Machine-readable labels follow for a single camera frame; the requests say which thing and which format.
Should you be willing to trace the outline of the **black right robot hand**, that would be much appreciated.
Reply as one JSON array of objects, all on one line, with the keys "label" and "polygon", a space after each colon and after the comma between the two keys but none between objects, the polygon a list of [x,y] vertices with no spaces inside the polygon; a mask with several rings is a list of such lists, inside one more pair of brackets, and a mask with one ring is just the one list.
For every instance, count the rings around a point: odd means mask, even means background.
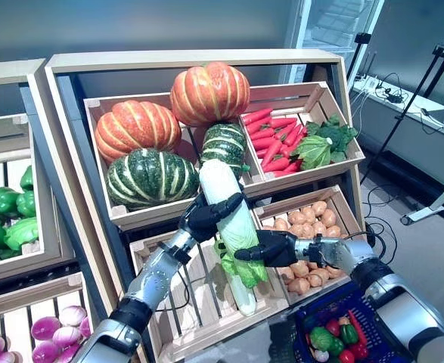
[{"label": "black right robot hand", "polygon": [[298,261],[297,237],[288,231],[256,230],[259,243],[234,252],[237,260],[262,262],[266,267],[288,267]]}]

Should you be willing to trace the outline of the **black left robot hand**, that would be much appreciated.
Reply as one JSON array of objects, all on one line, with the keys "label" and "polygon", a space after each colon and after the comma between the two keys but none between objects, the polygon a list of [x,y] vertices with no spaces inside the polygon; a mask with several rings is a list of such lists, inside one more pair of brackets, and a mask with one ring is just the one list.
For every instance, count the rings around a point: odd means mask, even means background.
[{"label": "black left robot hand", "polygon": [[216,235],[217,223],[230,216],[244,200],[237,192],[221,202],[208,204],[203,192],[199,193],[179,220],[179,228],[188,232],[198,243]]}]

